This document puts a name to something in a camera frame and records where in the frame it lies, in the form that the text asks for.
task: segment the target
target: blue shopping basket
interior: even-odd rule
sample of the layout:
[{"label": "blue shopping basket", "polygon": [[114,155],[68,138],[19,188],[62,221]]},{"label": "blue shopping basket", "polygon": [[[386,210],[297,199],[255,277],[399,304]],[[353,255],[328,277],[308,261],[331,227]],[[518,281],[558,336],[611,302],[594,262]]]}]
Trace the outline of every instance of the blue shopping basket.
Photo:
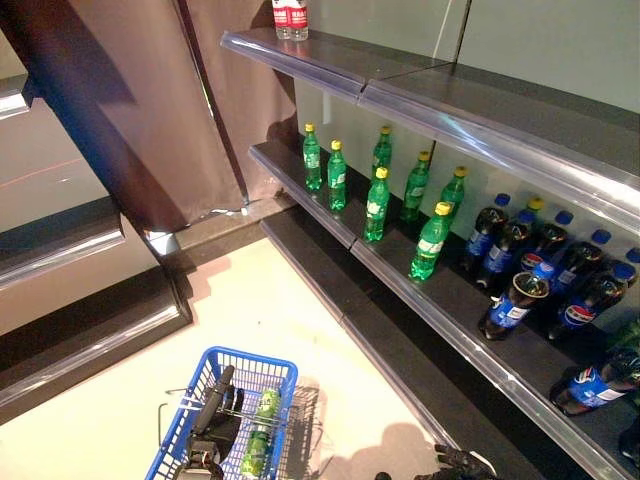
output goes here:
[{"label": "blue shopping basket", "polygon": [[[286,436],[286,422],[289,408],[293,402],[293,392],[298,379],[298,368],[291,362],[275,358],[263,357],[252,353],[240,352],[224,347],[212,347],[202,355],[198,368],[186,390],[186,397],[204,400],[204,391],[212,387],[225,367],[233,365],[232,384],[243,388],[245,392],[242,405],[243,419],[238,437],[229,456],[220,465],[225,480],[242,480],[240,464],[247,448],[249,434],[252,430],[251,417],[258,409],[260,396],[267,388],[280,392],[281,402],[277,418],[278,426],[271,435],[269,452],[271,455],[265,463],[261,479],[274,480]],[[172,480],[176,470],[186,461],[186,444],[193,422],[199,411],[183,408],[176,412],[164,441],[160,445],[156,458],[145,477],[146,480]]]}]

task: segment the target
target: brown curtain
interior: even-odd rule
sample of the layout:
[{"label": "brown curtain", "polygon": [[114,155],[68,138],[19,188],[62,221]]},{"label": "brown curtain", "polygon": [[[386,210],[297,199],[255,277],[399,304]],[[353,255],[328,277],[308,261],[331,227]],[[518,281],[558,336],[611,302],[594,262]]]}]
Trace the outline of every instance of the brown curtain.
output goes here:
[{"label": "brown curtain", "polygon": [[291,77],[220,46],[225,30],[273,27],[270,1],[187,0],[216,104],[242,171],[250,200],[280,188],[249,158],[251,145],[279,139],[293,145],[298,126]]},{"label": "brown curtain", "polygon": [[139,230],[176,231],[213,208],[242,205],[171,1],[0,0],[0,21]]}]

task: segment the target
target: beige floor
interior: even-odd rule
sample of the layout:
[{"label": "beige floor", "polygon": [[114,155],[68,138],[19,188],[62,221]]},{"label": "beige floor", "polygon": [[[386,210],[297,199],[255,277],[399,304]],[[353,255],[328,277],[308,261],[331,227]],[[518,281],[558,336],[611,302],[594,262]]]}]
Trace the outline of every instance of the beige floor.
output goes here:
[{"label": "beige floor", "polygon": [[406,480],[434,470],[429,433],[269,240],[190,281],[193,326],[0,427],[0,478],[143,479],[164,390],[184,386],[213,345],[291,360],[301,391],[317,391],[310,451],[281,478],[373,480],[386,470]]}]

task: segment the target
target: shelf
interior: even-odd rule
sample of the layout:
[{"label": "shelf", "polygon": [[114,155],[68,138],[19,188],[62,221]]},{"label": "shelf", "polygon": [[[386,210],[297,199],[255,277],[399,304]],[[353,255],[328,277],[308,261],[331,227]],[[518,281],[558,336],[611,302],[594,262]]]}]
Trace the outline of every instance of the shelf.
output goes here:
[{"label": "shelf", "polygon": [[328,33],[304,42],[278,40],[273,28],[225,32],[221,45],[355,103],[371,79],[403,75],[447,62]]},{"label": "shelf", "polygon": [[[531,324],[534,328],[518,327],[508,341],[485,341],[476,324],[489,307],[490,300],[455,267],[464,240],[451,234],[434,275],[418,286],[407,278],[406,273],[415,253],[419,227],[394,222],[395,215],[391,211],[382,241],[369,245],[359,238],[365,211],[362,192],[369,184],[367,178],[349,169],[349,204],[344,214],[337,216],[324,206],[326,188],[323,187],[314,198],[306,191],[299,154],[277,142],[257,145],[250,152],[336,238],[340,239],[335,232],[340,232],[341,237],[350,232],[348,238],[355,238],[350,246],[351,253],[586,471],[603,479],[637,478],[638,471],[617,450],[619,433],[629,426],[637,413],[631,402],[622,399],[588,415],[568,418],[547,400],[551,386],[565,370],[588,363],[601,352],[598,342],[603,337],[599,332],[590,329],[572,341],[555,346],[536,333],[535,324]],[[400,203],[395,197],[393,201],[395,205]],[[589,351],[592,357],[585,356]]]},{"label": "shelf", "polygon": [[564,480],[569,472],[585,478],[300,206],[261,226],[435,441],[479,452],[501,478]]},{"label": "shelf", "polygon": [[638,232],[637,113],[321,32],[291,42],[255,29],[221,43]]}]

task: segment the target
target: green soda bottle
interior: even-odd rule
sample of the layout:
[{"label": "green soda bottle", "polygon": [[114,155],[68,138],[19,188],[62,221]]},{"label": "green soda bottle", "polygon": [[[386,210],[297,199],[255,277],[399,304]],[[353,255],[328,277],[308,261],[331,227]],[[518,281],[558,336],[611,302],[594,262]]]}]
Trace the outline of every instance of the green soda bottle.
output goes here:
[{"label": "green soda bottle", "polygon": [[453,222],[453,219],[456,217],[460,204],[464,199],[464,177],[466,177],[468,173],[469,169],[467,167],[456,167],[453,171],[453,178],[440,194],[441,202],[451,204],[451,212],[447,218],[449,225],[451,225],[451,222]]},{"label": "green soda bottle", "polygon": [[320,145],[315,134],[316,127],[313,123],[305,123],[304,131],[307,137],[302,145],[304,167],[306,169],[305,183],[309,190],[320,190],[322,185],[322,172],[320,171]]},{"label": "green soda bottle", "polygon": [[373,166],[371,167],[371,181],[376,178],[376,170],[378,167],[384,167],[389,170],[391,166],[391,127],[382,127],[380,129],[380,139],[373,149]]},{"label": "green soda bottle", "polygon": [[416,255],[411,262],[409,278],[424,282],[433,273],[436,260],[449,233],[450,222],[447,219],[451,209],[449,202],[436,204],[435,215],[422,227],[422,232],[420,232],[420,241]]},{"label": "green soda bottle", "polygon": [[386,168],[378,167],[376,177],[369,190],[367,222],[364,225],[364,239],[367,242],[377,242],[384,233],[384,218],[387,215],[387,204],[389,203],[388,173]]},{"label": "green soda bottle", "polygon": [[404,190],[404,203],[400,211],[400,218],[405,222],[414,222],[418,218],[418,209],[422,203],[424,189],[429,181],[429,166],[431,155],[429,152],[420,152],[418,163],[411,170],[407,179],[407,187]]},{"label": "green soda bottle", "polygon": [[345,179],[347,176],[347,164],[342,156],[342,142],[331,142],[331,157],[327,165],[327,178],[329,179],[329,208],[342,210],[347,203]]}]

